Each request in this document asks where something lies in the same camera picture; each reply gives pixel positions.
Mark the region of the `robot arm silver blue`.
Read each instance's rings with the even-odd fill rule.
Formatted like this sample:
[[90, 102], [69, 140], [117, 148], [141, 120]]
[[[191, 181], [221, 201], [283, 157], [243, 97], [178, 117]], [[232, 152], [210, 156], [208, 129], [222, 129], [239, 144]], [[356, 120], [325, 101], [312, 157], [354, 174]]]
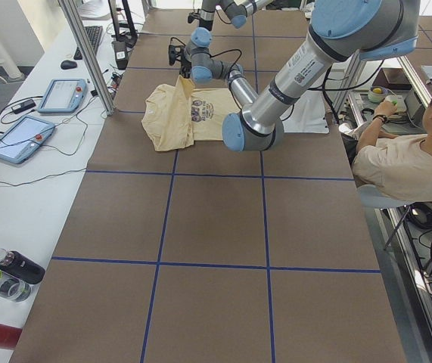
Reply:
[[281, 115], [329, 67], [355, 53], [362, 60], [378, 61], [412, 52], [418, 39], [418, 1], [317, 1], [305, 42], [257, 94], [237, 64], [214, 60], [209, 53], [217, 8], [240, 28], [265, 1], [204, 1], [193, 14], [199, 26], [182, 51], [182, 64], [196, 83], [223, 79], [242, 109], [222, 124], [222, 139], [233, 151], [268, 150], [283, 137]]
[[199, 21], [199, 27], [211, 30], [216, 7], [219, 6], [228, 18], [229, 23], [234, 28], [239, 29], [247, 22], [248, 17], [270, 3], [272, 3], [271, 0], [247, 0], [238, 5], [232, 0], [203, 0], [201, 8], [192, 15], [194, 19]]

